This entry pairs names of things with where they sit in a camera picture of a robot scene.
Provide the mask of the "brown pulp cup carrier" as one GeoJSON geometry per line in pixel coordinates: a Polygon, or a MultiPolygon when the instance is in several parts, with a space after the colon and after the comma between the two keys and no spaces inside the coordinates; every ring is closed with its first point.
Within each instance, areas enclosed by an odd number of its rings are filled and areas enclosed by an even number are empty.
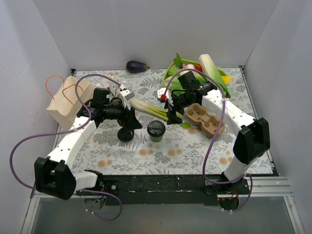
{"type": "Polygon", "coordinates": [[[208,136],[213,137],[220,124],[220,119],[214,115],[208,114],[206,108],[194,103],[190,105],[184,113],[186,119],[201,128],[201,130],[208,136]]]}

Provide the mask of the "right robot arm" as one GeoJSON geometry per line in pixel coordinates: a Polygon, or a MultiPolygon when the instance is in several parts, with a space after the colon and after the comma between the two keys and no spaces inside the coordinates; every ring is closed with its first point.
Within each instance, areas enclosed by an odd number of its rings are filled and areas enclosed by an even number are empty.
{"type": "Polygon", "coordinates": [[[157,97],[165,103],[167,124],[181,124],[177,113],[192,104],[200,104],[220,116],[220,123],[225,123],[235,134],[234,157],[221,174],[219,180],[207,179],[213,190],[233,193],[242,183],[250,166],[270,149],[269,123],[264,118],[256,119],[232,104],[225,98],[220,84],[208,77],[200,83],[195,78],[194,69],[183,69],[176,73],[182,86],[182,94],[177,96],[169,87],[161,88],[157,97]]]}

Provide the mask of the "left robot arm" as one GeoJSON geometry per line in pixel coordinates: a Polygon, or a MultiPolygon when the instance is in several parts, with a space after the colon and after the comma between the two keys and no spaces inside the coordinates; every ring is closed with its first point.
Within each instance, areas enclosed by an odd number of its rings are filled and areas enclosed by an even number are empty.
{"type": "Polygon", "coordinates": [[[134,97],[131,90],[120,90],[117,97],[109,98],[110,90],[96,88],[90,101],[90,109],[84,107],[78,112],[67,134],[55,149],[45,158],[35,161],[36,189],[48,195],[68,200],[76,191],[88,189],[91,194],[98,195],[103,191],[103,175],[100,172],[86,170],[72,173],[73,162],[85,141],[105,120],[116,120],[121,126],[117,137],[122,142],[129,142],[134,131],[142,125],[135,116],[133,107],[127,102],[134,97]]]}

